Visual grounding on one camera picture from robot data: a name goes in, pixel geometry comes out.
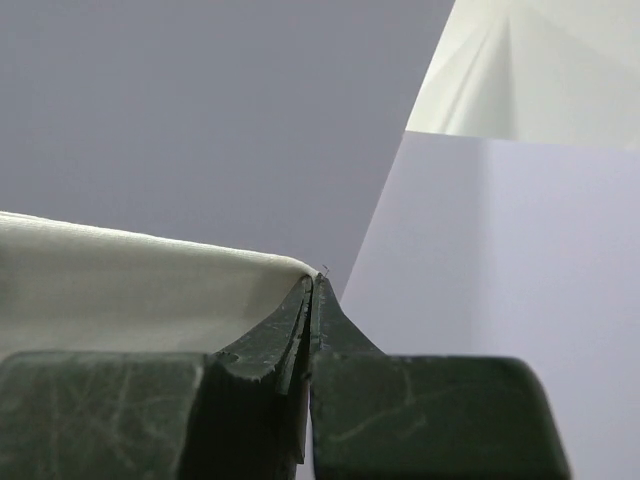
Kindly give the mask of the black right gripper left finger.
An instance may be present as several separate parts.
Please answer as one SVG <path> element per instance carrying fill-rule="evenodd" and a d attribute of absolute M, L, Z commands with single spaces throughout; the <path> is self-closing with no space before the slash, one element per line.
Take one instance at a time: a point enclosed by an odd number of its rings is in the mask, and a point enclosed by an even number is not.
<path fill-rule="evenodd" d="M 17 353 L 5 479 L 292 479 L 304 460 L 313 281 L 215 353 Z"/>

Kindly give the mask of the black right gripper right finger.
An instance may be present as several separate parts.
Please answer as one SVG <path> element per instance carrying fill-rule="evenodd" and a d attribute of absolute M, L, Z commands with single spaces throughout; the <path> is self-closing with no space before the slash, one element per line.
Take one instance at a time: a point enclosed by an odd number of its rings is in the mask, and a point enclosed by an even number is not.
<path fill-rule="evenodd" d="M 391 355 L 313 282 L 310 415 L 319 479 L 568 479 L 543 385 L 517 358 Z"/>

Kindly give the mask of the white t shirt red print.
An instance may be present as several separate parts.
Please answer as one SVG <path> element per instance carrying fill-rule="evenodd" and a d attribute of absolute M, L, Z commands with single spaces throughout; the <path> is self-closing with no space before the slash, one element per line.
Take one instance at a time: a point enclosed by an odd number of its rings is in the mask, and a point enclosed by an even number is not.
<path fill-rule="evenodd" d="M 214 352 L 314 275 L 287 256 L 5 212 L 1 353 Z"/>

